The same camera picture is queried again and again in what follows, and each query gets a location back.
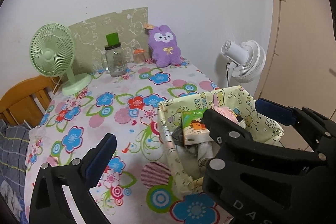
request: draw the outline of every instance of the fan center cap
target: fan center cap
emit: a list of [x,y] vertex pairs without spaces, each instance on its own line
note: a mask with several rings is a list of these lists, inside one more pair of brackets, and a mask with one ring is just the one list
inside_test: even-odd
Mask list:
[[51,50],[46,50],[44,52],[44,58],[48,61],[50,61],[53,57],[53,52]]

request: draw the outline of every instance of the purple plush toy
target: purple plush toy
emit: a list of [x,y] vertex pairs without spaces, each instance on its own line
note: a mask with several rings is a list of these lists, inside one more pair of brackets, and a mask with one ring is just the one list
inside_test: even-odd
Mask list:
[[152,48],[152,57],[159,68],[181,64],[181,50],[177,46],[176,37],[167,25],[149,30],[148,45]]

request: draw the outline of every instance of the tiled floor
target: tiled floor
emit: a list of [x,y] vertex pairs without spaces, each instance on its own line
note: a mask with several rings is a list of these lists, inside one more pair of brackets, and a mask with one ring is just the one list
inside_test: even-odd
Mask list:
[[285,127],[282,124],[281,127],[285,134],[276,145],[313,152],[310,146],[293,127]]

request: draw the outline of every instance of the green fan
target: green fan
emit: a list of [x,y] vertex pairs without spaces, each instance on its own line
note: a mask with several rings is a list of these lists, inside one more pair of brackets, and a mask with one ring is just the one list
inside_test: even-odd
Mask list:
[[66,72],[68,81],[62,86],[65,96],[79,92],[92,80],[87,73],[74,75],[71,66],[75,59],[75,43],[71,31],[62,25],[42,26],[31,40],[29,55],[31,64],[41,75],[56,77]]

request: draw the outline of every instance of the jar handle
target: jar handle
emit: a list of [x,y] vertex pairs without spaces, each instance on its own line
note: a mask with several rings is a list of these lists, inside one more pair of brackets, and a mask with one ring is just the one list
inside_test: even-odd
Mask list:
[[109,69],[109,66],[107,64],[107,59],[106,59],[106,52],[103,51],[103,52],[100,52],[100,59],[101,59],[101,65],[103,66],[103,68],[105,70],[108,70]]

